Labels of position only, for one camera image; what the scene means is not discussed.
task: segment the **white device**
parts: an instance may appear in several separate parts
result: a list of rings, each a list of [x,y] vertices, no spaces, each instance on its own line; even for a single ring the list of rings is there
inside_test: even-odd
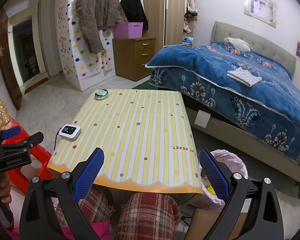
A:
[[[63,138],[74,141],[81,133],[81,127],[73,124],[66,124],[59,132],[59,135]]]

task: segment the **red plastic stool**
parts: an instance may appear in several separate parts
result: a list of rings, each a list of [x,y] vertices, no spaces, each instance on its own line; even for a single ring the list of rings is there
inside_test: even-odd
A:
[[[2,144],[19,143],[24,139],[27,139],[30,135],[22,128],[22,126],[14,119],[11,119],[12,127],[20,126],[21,133],[8,140],[2,142]],[[36,157],[42,164],[41,169],[38,172],[38,176],[42,179],[51,179],[53,174],[47,170],[47,165],[51,158],[51,154],[42,146],[37,145],[30,150],[31,154]],[[21,167],[14,170],[8,171],[11,182],[16,185],[17,188],[22,190],[24,193],[27,192],[29,183],[25,175],[21,173]]]

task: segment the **white pillow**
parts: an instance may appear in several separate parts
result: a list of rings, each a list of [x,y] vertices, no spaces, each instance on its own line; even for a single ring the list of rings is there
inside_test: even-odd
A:
[[[234,49],[237,49],[242,53],[251,52],[252,50],[252,47],[248,43],[240,39],[232,39],[228,37],[223,40],[223,44],[232,46]]]

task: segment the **blue bedspread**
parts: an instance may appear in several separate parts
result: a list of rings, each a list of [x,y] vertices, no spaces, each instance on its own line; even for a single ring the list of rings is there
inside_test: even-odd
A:
[[[278,62],[231,46],[173,46],[147,64],[150,84],[180,91],[300,163],[300,91]],[[249,88],[227,71],[247,69],[262,81]]]

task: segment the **bed frame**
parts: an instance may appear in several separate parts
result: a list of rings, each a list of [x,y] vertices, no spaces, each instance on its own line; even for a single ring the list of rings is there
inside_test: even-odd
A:
[[[293,76],[296,68],[296,58],[289,52],[252,32],[216,21],[212,30],[211,42],[223,41],[227,37],[245,40],[253,47],[254,51],[279,62]],[[251,155],[300,182],[300,165],[296,161],[258,140],[254,135],[216,118],[211,117],[206,128],[195,125],[194,121],[198,112],[188,107],[186,110],[191,126]]]

